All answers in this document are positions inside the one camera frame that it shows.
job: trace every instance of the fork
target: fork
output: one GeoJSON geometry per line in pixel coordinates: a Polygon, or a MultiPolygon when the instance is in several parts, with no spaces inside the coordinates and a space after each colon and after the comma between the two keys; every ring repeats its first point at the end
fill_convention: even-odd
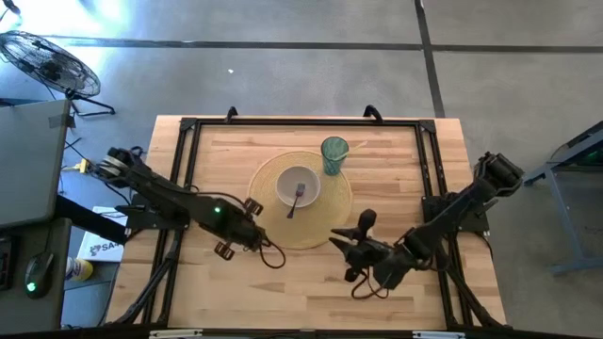
{"type": "Polygon", "coordinates": [[[305,184],[299,183],[298,189],[295,191],[295,201],[293,202],[293,206],[291,206],[291,210],[289,214],[286,215],[287,218],[293,218],[293,211],[295,211],[295,205],[298,203],[298,198],[303,195],[303,191],[305,190],[305,184]]]}

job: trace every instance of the green cup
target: green cup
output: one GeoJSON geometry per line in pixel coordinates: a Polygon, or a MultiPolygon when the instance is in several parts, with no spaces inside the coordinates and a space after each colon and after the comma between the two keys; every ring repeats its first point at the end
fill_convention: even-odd
{"type": "Polygon", "coordinates": [[[346,140],[341,137],[327,137],[322,141],[320,152],[322,153],[322,166],[327,175],[337,175],[341,171],[341,165],[347,155],[342,156],[350,150],[346,140]]]}

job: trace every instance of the round placemat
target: round placemat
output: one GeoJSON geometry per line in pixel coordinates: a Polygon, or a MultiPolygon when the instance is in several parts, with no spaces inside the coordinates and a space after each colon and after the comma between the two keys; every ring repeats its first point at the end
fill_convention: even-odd
{"type": "Polygon", "coordinates": [[[262,165],[253,176],[249,196],[264,205],[256,219],[258,226],[274,244],[292,250],[311,249],[324,244],[332,228],[341,228],[351,211],[352,194],[348,179],[343,173],[324,174],[322,156],[310,152],[291,152],[278,155],[262,165]],[[276,181],[281,173],[292,166],[312,169],[320,180],[320,194],[311,204],[296,208],[295,215],[286,217],[291,207],[276,195],[276,181]]]}

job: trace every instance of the wooden tabletop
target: wooden tabletop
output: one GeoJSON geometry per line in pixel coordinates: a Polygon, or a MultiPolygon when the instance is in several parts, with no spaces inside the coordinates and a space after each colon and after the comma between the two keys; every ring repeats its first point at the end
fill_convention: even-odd
{"type": "MultiPolygon", "coordinates": [[[[159,116],[155,123],[147,164],[165,177],[171,172],[181,118],[159,116]]],[[[461,190],[472,182],[461,124],[456,119],[436,119],[435,123],[448,190],[461,190]]],[[[365,147],[350,154],[342,169],[354,195],[347,225],[355,226],[359,214],[372,208],[378,214],[374,237],[390,243],[410,227],[419,225],[423,220],[420,199],[424,192],[411,128],[205,126],[193,184],[203,191],[222,191],[244,200],[250,180],[267,160],[291,151],[319,153],[322,140],[333,135],[343,137],[352,146],[368,141],[365,147]]],[[[425,140],[430,173],[434,173],[427,136],[425,140]]],[[[187,137],[180,185],[184,181],[190,142],[191,137],[187,137]]],[[[432,187],[437,192],[433,178],[432,175],[432,187]]],[[[107,320],[122,315],[148,281],[156,238],[157,232],[144,231],[126,244],[107,320]]],[[[353,284],[344,281],[347,266],[343,255],[330,243],[311,250],[286,250],[286,265],[277,270],[264,266],[257,253],[239,248],[235,248],[233,260],[225,262],[213,252],[216,243],[216,237],[196,226],[185,233],[170,327],[445,328],[435,272],[409,272],[388,299],[354,300],[350,297],[353,284]]],[[[459,246],[468,285],[492,316],[504,323],[488,248],[473,234],[460,234],[459,246]]],[[[280,258],[270,251],[267,260],[278,262],[280,258]]],[[[155,316],[163,298],[163,285],[159,290],[155,316]]],[[[451,293],[455,315],[460,319],[454,287],[451,293]]]]}

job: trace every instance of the concrete floor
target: concrete floor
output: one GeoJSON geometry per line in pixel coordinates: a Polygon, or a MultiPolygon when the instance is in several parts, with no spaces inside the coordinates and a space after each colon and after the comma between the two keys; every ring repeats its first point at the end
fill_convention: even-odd
{"type": "MultiPolygon", "coordinates": [[[[412,0],[15,2],[24,12],[19,29],[42,35],[421,43],[412,0]]],[[[603,118],[603,54],[517,48],[603,45],[602,2],[423,3],[432,43],[498,45],[504,52],[433,53],[446,117],[461,119],[472,162],[485,151],[502,152],[533,169],[603,118]]],[[[11,24],[8,15],[0,31],[11,24]]],[[[156,115],[225,114],[231,105],[244,115],[356,116],[373,104],[386,117],[434,117],[422,51],[75,47],[70,41],[55,39],[96,71],[103,87],[95,99],[119,112],[77,120],[68,140],[82,137],[77,149],[91,159],[100,159],[111,146],[147,146],[156,115]]],[[[11,65],[0,64],[0,73],[0,97],[51,99],[42,85],[11,65]]],[[[66,152],[66,165],[78,160],[66,152]]],[[[63,181],[67,197],[87,207],[121,203],[91,178],[65,174],[63,181]]],[[[570,254],[548,188],[523,188],[488,217],[509,324],[603,336],[603,270],[561,277],[547,270],[570,254]]],[[[76,254],[81,237],[73,230],[70,254],[76,254]]],[[[112,269],[100,267],[94,281],[110,280],[112,269]]],[[[63,323],[95,325],[107,294],[108,283],[66,292],[63,323]]]]}

